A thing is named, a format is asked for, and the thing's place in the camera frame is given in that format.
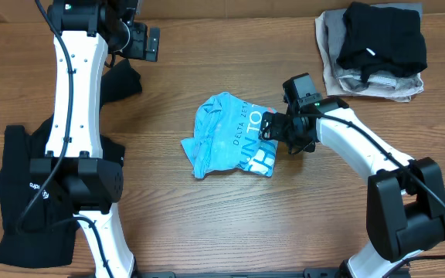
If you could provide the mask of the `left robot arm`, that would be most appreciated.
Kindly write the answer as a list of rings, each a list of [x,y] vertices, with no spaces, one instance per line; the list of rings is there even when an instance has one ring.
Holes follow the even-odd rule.
[[[69,202],[71,217],[51,229],[77,223],[95,262],[95,277],[139,277],[127,246],[118,202],[123,171],[104,158],[100,141],[100,89],[107,59],[155,62],[160,30],[136,22],[138,0],[54,1],[41,8],[54,34],[56,97],[43,158],[30,162],[41,190]]]

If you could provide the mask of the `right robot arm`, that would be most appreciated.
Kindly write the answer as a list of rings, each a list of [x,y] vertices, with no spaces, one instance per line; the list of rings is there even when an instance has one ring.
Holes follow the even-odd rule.
[[[367,184],[365,247],[336,268],[308,268],[306,277],[408,277],[408,264],[445,241],[445,187],[439,165],[397,151],[369,130],[339,97],[316,91],[308,74],[284,82],[285,113],[266,112],[260,138],[291,154],[322,144]]]

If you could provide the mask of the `light blue t-shirt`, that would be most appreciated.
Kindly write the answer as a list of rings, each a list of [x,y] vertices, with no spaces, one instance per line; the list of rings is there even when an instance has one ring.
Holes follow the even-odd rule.
[[[193,136],[181,140],[195,178],[235,168],[270,177],[277,156],[277,141],[260,139],[266,112],[275,109],[249,103],[229,92],[210,97],[194,120]]]

